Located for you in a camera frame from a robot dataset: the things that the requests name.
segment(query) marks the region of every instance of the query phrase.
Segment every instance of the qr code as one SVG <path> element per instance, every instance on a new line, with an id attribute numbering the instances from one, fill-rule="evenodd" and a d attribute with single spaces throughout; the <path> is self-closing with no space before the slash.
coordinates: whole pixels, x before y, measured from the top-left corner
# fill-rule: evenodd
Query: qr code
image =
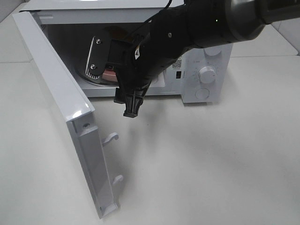
<path id="1" fill-rule="evenodd" d="M 181 68 L 181 60 L 177 60 L 175 63 L 173 63 L 173 69 Z"/>

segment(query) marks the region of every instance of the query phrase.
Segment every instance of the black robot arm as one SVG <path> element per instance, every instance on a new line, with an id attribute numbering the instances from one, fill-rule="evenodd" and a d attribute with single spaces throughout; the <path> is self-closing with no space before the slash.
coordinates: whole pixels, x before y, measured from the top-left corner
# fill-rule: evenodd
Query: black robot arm
<path id="1" fill-rule="evenodd" d="M 185 0 L 151 18 L 148 35 L 138 43 L 95 36 L 87 72 L 99 75 L 113 67 L 119 83 L 114 101 L 133 118 L 151 81 L 185 52 L 252 40 L 266 24 L 297 17 L 300 0 Z"/>

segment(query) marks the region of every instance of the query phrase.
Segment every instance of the white table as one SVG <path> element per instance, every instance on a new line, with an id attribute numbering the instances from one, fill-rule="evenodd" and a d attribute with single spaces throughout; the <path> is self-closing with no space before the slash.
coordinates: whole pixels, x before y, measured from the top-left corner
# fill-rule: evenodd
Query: white table
<path id="1" fill-rule="evenodd" d="M 71 140 L 25 48 L 14 51 L 0 60 L 0 224 L 300 223 L 299 57 L 232 58 L 218 104 L 148 97 L 133 120 L 92 99 L 102 135 L 120 134 L 106 147 L 110 175 L 125 177 L 120 210 L 99 221 Z"/>

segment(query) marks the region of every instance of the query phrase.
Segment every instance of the label sticker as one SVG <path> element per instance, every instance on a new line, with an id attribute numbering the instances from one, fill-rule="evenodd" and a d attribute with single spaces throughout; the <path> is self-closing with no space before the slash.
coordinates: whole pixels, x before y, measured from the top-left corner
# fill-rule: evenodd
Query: label sticker
<path id="1" fill-rule="evenodd" d="M 137 60 L 140 56 L 140 46 L 137 46 L 135 50 L 135 60 Z"/>

